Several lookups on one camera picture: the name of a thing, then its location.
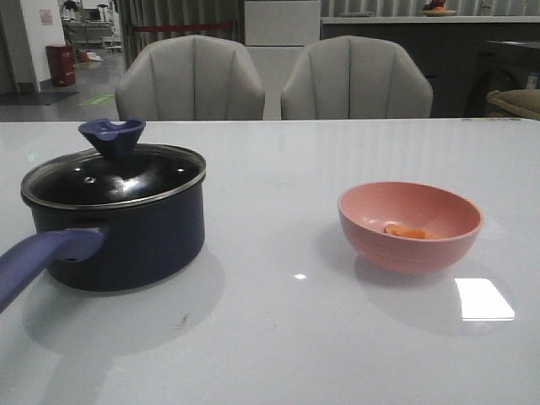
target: pot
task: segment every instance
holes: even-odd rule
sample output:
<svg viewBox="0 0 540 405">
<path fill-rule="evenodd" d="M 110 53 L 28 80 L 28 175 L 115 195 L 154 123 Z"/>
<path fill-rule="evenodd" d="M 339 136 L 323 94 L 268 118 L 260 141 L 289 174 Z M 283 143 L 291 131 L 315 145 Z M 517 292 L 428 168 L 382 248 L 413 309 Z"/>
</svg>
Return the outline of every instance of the pot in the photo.
<svg viewBox="0 0 540 405">
<path fill-rule="evenodd" d="M 0 311 L 45 268 L 76 289 L 116 291 L 181 270 L 204 242 L 204 158 L 137 144 L 145 122 L 84 123 L 94 148 L 31 170 L 21 182 L 37 235 L 0 257 Z"/>
</svg>

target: chair back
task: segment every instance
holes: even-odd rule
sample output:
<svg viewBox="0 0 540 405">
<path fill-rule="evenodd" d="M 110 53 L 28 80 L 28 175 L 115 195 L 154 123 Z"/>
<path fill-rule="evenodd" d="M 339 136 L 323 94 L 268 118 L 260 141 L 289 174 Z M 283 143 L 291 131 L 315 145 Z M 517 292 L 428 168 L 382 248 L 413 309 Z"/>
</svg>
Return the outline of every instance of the chair back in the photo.
<svg viewBox="0 0 540 405">
<path fill-rule="evenodd" d="M 398 44 L 340 36 L 300 52 L 281 94 L 282 118 L 427 118 L 433 90 Z"/>
<path fill-rule="evenodd" d="M 121 120 L 261 120 L 264 89 L 247 49 L 189 35 L 146 46 L 116 88 Z"/>
</svg>

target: cushion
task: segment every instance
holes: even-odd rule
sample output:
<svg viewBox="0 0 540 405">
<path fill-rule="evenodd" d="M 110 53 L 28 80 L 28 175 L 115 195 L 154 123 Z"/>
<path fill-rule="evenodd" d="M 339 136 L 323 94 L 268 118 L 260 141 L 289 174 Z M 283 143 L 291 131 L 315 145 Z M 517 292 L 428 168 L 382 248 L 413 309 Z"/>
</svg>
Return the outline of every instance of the cushion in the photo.
<svg viewBox="0 0 540 405">
<path fill-rule="evenodd" d="M 486 100 L 499 110 L 491 116 L 519 116 L 540 121 L 540 89 L 494 90 L 488 93 Z"/>
</svg>

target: pink bowl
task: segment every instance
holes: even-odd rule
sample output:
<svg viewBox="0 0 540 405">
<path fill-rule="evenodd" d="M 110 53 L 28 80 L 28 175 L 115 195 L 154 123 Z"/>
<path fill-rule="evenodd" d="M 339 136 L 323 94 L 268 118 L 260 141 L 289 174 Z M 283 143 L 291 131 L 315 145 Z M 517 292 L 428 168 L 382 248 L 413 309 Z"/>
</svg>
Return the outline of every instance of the pink bowl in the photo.
<svg viewBox="0 0 540 405">
<path fill-rule="evenodd" d="M 343 232 L 354 249 L 376 266 L 423 274 L 449 267 L 473 245 L 482 228 L 480 210 L 440 188 L 400 181 L 355 186 L 339 198 Z M 388 224 L 419 228 L 439 239 L 384 233 Z"/>
</svg>

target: orange food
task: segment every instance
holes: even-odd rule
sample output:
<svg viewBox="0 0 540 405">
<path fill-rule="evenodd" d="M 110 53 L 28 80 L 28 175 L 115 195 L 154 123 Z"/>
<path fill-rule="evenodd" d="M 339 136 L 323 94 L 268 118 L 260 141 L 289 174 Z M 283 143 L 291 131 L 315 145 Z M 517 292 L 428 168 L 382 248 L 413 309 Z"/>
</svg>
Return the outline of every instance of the orange food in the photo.
<svg viewBox="0 0 540 405">
<path fill-rule="evenodd" d="M 394 236 L 401 236 L 402 238 L 411 239 L 439 239 L 437 235 L 427 233 L 422 229 L 409 228 L 405 225 L 388 224 L 385 226 L 385 233 Z"/>
</svg>

